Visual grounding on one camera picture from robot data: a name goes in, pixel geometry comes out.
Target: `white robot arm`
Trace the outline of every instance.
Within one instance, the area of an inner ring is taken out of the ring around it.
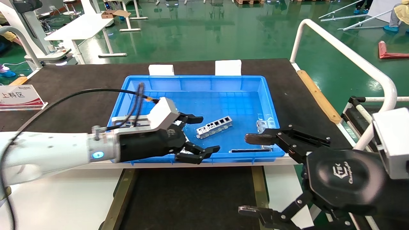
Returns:
[[[125,117],[112,118],[112,124]],[[137,126],[114,129],[94,126],[93,133],[23,132],[10,146],[3,173],[6,185],[36,180],[91,162],[112,160],[114,163],[175,154],[180,162],[200,164],[220,147],[202,149],[187,141],[182,128],[196,124],[203,117],[186,115],[176,110],[172,100],[162,97],[148,115],[135,121]],[[16,132],[0,132],[0,146],[6,147]]]

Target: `sign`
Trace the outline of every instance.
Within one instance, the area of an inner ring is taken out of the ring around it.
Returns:
[[[0,86],[0,111],[42,110],[47,104],[32,85]]]

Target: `blue storage bin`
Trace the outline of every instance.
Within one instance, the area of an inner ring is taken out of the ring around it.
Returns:
[[[279,128],[270,91],[263,76],[132,75],[125,79],[122,89],[135,91],[139,82],[145,83],[145,95],[170,98],[178,111],[203,116],[201,124],[187,124],[184,128],[189,141],[196,145],[203,148],[220,145],[220,151],[203,162],[271,162],[285,154],[276,145],[271,152],[229,153],[232,149],[261,149],[259,145],[250,145],[244,141],[246,133],[257,133],[257,120],[268,121],[269,128]],[[134,95],[120,93],[111,118],[126,116],[131,111],[134,100]],[[154,103],[144,101],[141,114],[148,114],[153,106]],[[231,117],[233,127],[204,139],[196,137],[197,128],[225,116]],[[134,163],[177,162],[174,154],[168,154],[131,162]]]

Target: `epoxy floor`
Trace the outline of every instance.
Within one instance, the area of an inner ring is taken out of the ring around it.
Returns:
[[[378,42],[387,43],[389,52],[409,52],[408,28],[403,25],[399,34],[382,29],[337,30],[355,24],[363,18],[320,22],[318,17],[353,2],[279,0],[264,5],[238,5],[230,0],[189,0],[162,2],[156,6],[140,1],[139,11],[148,20],[132,20],[140,32],[119,32],[125,21],[115,18],[115,26],[108,29],[114,52],[126,52],[126,57],[100,59],[98,53],[108,52],[102,32],[80,45],[86,63],[140,63],[167,61],[199,61],[221,59],[288,58],[291,55],[298,25],[310,18],[348,45],[375,67],[390,76],[401,96],[409,95],[407,80],[409,60],[378,59]],[[135,15],[132,3],[128,11]],[[352,15],[354,7],[340,11],[336,16]],[[367,24],[386,25],[374,20]],[[0,58],[0,62],[23,61],[20,47]],[[339,51],[311,29],[306,29],[296,59],[306,70],[337,111],[342,111],[347,99],[356,96],[381,96],[382,87],[349,61]]]

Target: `black cable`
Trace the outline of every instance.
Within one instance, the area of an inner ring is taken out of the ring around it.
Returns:
[[[89,93],[89,92],[124,92],[124,93],[129,93],[129,94],[134,94],[137,95],[138,97],[142,97],[142,98],[146,98],[146,99],[150,99],[153,103],[157,103],[159,100],[158,99],[152,99],[148,96],[145,95],[140,95],[138,92],[133,92],[133,91],[129,91],[129,90],[121,90],[121,89],[111,89],[111,88],[97,88],[97,89],[88,89],[88,90],[82,90],[82,91],[78,91],[75,92],[71,95],[68,95],[62,99],[59,99],[58,101],[51,103],[48,107],[46,107],[45,109],[41,110],[40,112],[36,113],[33,117],[31,117],[26,123],[24,123],[18,130],[17,130],[17,134],[10,140],[10,142],[8,143],[8,145],[6,146],[6,148],[3,150],[1,159],[0,159],[0,189],[2,191],[2,193],[5,195],[5,199],[6,199],[6,203],[9,207],[9,212],[10,212],[10,217],[11,217],[11,229],[12,230],[16,230],[16,217],[14,214],[14,208],[13,208],[13,204],[9,198],[9,196],[7,195],[7,191],[6,191],[6,186],[5,186],[5,178],[4,178],[4,173],[3,173],[3,169],[4,169],[4,163],[6,161],[6,156],[9,153],[8,150],[10,148],[10,146],[12,144],[14,144],[14,141],[17,139],[17,137],[24,132],[34,121],[36,121],[38,119],[38,117],[42,114],[44,114],[45,112],[51,110],[53,107],[55,107],[56,105],[60,104],[61,102],[71,98],[71,97],[75,97],[77,95],[81,95],[81,94],[85,94],[85,93]]]
[[[139,94],[141,85],[142,85],[142,87],[144,86],[144,84],[143,84],[142,82],[139,83],[138,89],[136,89],[136,91],[134,92],[134,94],[135,94],[135,103],[134,103],[133,106],[132,106],[131,112],[128,114],[128,116],[126,116],[125,120],[123,120],[120,124],[106,127],[106,130],[107,130],[107,131],[113,130],[113,129],[117,129],[117,128],[123,126],[125,123],[127,123],[127,122],[129,121],[129,118],[132,116],[132,114],[133,114],[133,113],[135,112],[135,110],[136,110],[138,98],[141,98],[141,101],[143,100],[142,97],[140,97],[140,95],[143,95],[143,94]]]
[[[136,92],[138,92],[139,95],[141,95],[141,94],[143,95],[143,94],[145,93],[145,85],[144,85],[144,83],[142,83],[142,82],[139,83],[138,89],[136,90]],[[133,126],[134,126],[134,127],[136,127],[138,118],[139,118],[139,116],[141,115],[142,103],[144,102],[144,100],[143,100],[142,97],[136,97],[136,98],[135,98],[135,103],[136,103],[136,100],[137,100],[137,99],[139,99],[139,105],[138,105],[139,107],[138,107],[138,111],[137,111],[137,113],[136,113],[135,122],[133,123]]]

